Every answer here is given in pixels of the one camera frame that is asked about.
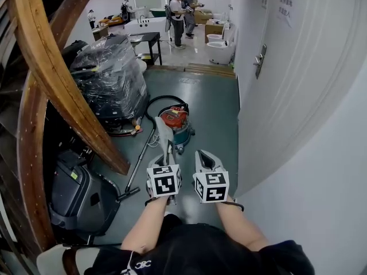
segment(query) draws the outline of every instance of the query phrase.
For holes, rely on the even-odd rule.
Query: door handle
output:
[[[263,67],[263,63],[264,63],[264,56],[266,54],[266,49],[267,49],[267,46],[264,44],[262,49],[261,49],[261,53],[259,56],[255,56],[255,60],[256,62],[254,63],[256,67],[256,78],[259,78],[259,75],[260,75],[260,71],[261,71],[261,68]]]
[[[254,65],[256,65],[256,66],[260,66],[261,65],[261,62],[262,62],[262,60],[263,60],[263,55],[262,54],[260,54],[259,56],[255,56],[255,60],[256,60],[256,62],[254,63]]]

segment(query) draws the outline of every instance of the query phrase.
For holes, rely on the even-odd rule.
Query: white bathtub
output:
[[[128,34],[160,32],[161,37],[163,37],[166,34],[166,18],[153,17],[143,18],[142,20],[135,19],[125,25],[125,31]]]
[[[133,15],[134,18],[140,18],[140,16],[148,17],[149,16],[149,9],[147,7],[140,7],[134,8],[130,10],[130,13]]]

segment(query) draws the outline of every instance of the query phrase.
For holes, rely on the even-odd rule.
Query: man in white shirt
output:
[[[174,44],[178,49],[184,49],[185,47],[181,44],[182,34],[184,33],[184,15],[186,10],[182,9],[181,1],[183,0],[171,0],[171,16],[172,25],[174,28]]]
[[[94,29],[94,22],[96,21],[96,17],[94,16],[94,12],[92,9],[88,13],[88,20],[91,28]]]

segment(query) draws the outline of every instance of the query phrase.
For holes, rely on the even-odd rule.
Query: gray jeans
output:
[[[195,28],[195,16],[193,13],[185,14],[186,26],[188,27],[187,34],[192,34]]]
[[[174,44],[176,46],[181,46],[181,37],[184,33],[184,21],[175,21],[172,19],[172,25],[174,28]]]

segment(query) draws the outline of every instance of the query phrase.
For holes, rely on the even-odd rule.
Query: cardboard box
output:
[[[98,41],[102,37],[108,37],[108,26],[93,29],[94,40]]]
[[[213,13],[208,9],[199,9],[196,8],[194,12],[195,23],[197,25],[204,25],[209,19],[213,18]]]
[[[208,34],[222,34],[224,25],[218,25],[215,22],[207,21],[205,25],[205,43],[209,42]]]

